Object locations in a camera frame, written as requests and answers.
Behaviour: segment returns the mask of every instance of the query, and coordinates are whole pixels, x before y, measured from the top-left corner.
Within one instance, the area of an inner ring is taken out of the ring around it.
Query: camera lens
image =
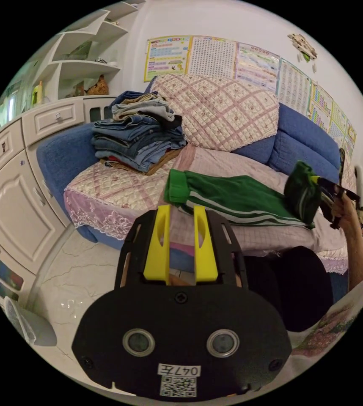
[[[152,335],[142,329],[132,329],[125,333],[122,344],[126,351],[135,357],[146,357],[155,348]]]
[[[238,335],[231,330],[217,330],[207,340],[208,352],[218,358],[231,356],[239,346]]]

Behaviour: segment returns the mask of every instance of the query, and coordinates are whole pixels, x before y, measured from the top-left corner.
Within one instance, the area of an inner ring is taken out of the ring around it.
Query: screw
[[[176,293],[174,300],[176,301],[176,303],[179,303],[180,305],[182,305],[183,303],[187,302],[187,295],[184,292],[179,292]]]
[[[94,368],[94,363],[90,358],[83,358],[83,364],[87,369],[93,369]]]
[[[274,359],[269,364],[269,371],[270,372],[276,372],[282,367],[282,365],[283,365],[283,361],[281,359]]]

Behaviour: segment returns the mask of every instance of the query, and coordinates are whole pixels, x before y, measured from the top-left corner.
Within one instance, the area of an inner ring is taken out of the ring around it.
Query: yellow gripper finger
[[[143,275],[146,280],[165,281],[169,285],[170,205],[159,206],[146,257]]]
[[[196,283],[215,282],[218,278],[206,208],[203,206],[194,206],[194,270]]]

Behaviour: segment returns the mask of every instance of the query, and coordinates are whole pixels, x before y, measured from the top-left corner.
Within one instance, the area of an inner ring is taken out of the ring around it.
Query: white wall
[[[312,63],[297,61],[297,50],[287,38],[303,34],[317,51]],[[344,111],[357,132],[352,160],[363,166],[363,96],[351,77],[319,43],[290,22],[238,0],[146,0],[127,42],[123,87],[144,91],[147,40],[167,35],[209,35],[257,45],[296,65],[317,81]]]

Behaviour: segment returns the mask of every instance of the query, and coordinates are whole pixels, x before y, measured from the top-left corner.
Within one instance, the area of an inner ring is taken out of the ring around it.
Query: stack of folded clothes
[[[186,145],[181,116],[157,92],[126,91],[110,107],[113,118],[95,122],[91,139],[106,166],[151,175]]]

